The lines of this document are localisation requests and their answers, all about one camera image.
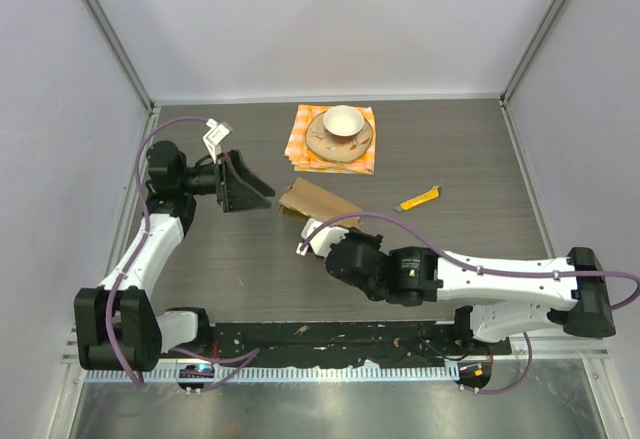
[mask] wooden plate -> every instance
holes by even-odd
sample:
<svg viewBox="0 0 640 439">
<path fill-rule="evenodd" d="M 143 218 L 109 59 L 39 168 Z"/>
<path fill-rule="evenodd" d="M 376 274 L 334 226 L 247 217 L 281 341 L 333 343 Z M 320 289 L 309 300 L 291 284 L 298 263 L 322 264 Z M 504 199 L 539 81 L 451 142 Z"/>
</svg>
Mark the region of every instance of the wooden plate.
<svg viewBox="0 0 640 439">
<path fill-rule="evenodd" d="M 324 112 L 318 114 L 309 127 L 305 136 L 307 147 L 317 155 L 333 162 L 353 162 L 360 158 L 373 141 L 373 128 L 365 119 L 362 130 L 350 139 L 338 138 L 331 135 L 322 124 Z"/>
</svg>

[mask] orange checkered cloth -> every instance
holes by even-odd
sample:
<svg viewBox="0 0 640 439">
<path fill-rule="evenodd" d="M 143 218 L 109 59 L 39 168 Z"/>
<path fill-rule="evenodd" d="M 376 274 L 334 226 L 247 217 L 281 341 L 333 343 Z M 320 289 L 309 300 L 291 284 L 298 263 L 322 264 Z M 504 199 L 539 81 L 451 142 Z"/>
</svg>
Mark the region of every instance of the orange checkered cloth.
<svg viewBox="0 0 640 439">
<path fill-rule="evenodd" d="M 350 163 L 338 163 L 327 161 L 309 150 L 305 141 L 307 128 L 311 121 L 318 115 L 327 111 L 332 106 L 313 106 L 301 104 L 298 106 L 296 120 L 289 136 L 289 142 L 284 150 L 284 155 L 289 158 L 296 171 L 304 172 L 334 172 L 343 174 L 373 174 L 376 163 L 376 119 L 373 109 L 370 107 L 357 107 L 365 120 L 373 129 L 373 140 L 360 158 Z"/>
</svg>

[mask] bowl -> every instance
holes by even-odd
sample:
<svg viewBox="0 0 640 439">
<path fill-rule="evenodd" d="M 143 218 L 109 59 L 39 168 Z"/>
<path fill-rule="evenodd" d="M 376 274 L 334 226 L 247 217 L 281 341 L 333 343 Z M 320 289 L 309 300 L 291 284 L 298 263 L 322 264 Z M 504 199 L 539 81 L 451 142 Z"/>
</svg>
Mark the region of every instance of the bowl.
<svg viewBox="0 0 640 439">
<path fill-rule="evenodd" d="M 364 127 L 364 116 L 351 106 L 334 106 L 324 113 L 324 128 L 337 137 L 353 137 Z"/>
</svg>

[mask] brown box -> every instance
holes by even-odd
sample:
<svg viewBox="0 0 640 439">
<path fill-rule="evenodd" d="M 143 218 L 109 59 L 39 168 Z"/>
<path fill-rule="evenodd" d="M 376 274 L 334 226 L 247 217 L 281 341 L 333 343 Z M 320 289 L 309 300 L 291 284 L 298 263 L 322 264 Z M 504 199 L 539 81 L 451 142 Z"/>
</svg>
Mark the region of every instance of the brown box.
<svg viewBox="0 0 640 439">
<path fill-rule="evenodd" d="M 326 221 L 346 212 L 360 212 L 362 208 L 299 177 L 280 198 L 280 210 L 303 221 L 309 217 Z M 351 217 L 336 224 L 354 227 L 359 223 L 359 217 Z"/>
</svg>

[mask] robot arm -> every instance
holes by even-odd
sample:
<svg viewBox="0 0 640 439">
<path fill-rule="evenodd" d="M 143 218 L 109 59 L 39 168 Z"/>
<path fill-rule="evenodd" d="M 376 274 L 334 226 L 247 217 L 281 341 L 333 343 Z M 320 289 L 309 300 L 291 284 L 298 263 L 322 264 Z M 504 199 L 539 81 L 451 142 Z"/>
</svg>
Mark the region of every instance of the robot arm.
<svg viewBox="0 0 640 439">
<path fill-rule="evenodd" d="M 321 222 L 310 219 L 306 239 Z M 382 236 L 358 229 L 327 227 L 310 243 L 325 258 L 327 272 L 359 288 L 373 301 L 418 306 L 423 302 L 477 299 L 502 301 L 459 308 L 454 331 L 459 341 L 496 343 L 516 333 L 550 327 L 580 337 L 609 337 L 615 326 L 604 278 L 559 277 L 559 272 L 599 270 L 593 251 L 574 248 L 568 257 L 539 261 L 485 259 L 449 253 L 484 269 L 548 272 L 544 279 L 512 279 L 465 269 L 423 247 L 404 247 L 385 254 Z M 297 253 L 304 255 L 302 244 Z"/>
<path fill-rule="evenodd" d="M 174 143 L 160 141 L 147 152 L 150 229 L 145 219 L 115 269 L 96 288 L 83 288 L 74 301 L 78 356 L 84 369 L 120 370 L 106 333 L 105 312 L 109 291 L 125 264 L 135 255 L 116 293 L 114 330 L 120 349 L 133 370 L 150 371 L 160 355 L 178 344 L 209 346 L 212 330 L 206 311 L 175 308 L 156 317 L 151 308 L 153 288 L 169 256 L 189 232 L 196 210 L 196 195 L 216 194 L 223 212 L 270 207 L 266 197 L 275 191 L 253 174 L 239 151 L 223 153 L 221 141 L 231 132 L 225 123 L 209 120 L 204 142 L 209 155 L 192 167 Z"/>
</svg>

